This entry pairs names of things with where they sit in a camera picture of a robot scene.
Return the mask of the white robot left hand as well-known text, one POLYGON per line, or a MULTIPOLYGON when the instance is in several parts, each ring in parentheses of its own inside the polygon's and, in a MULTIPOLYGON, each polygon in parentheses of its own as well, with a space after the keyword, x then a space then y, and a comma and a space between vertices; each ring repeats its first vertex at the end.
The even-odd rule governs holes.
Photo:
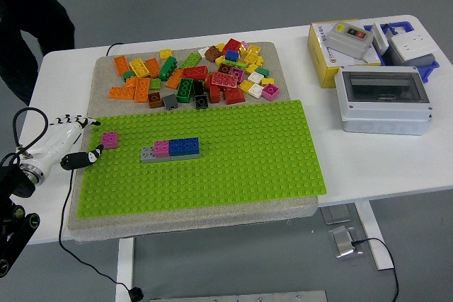
POLYGON ((44 136, 29 149, 30 156, 21 160, 21 167, 31 170, 43 182, 51 167, 69 153, 89 125, 101 125, 101 122, 82 115, 66 114, 56 118, 44 136))

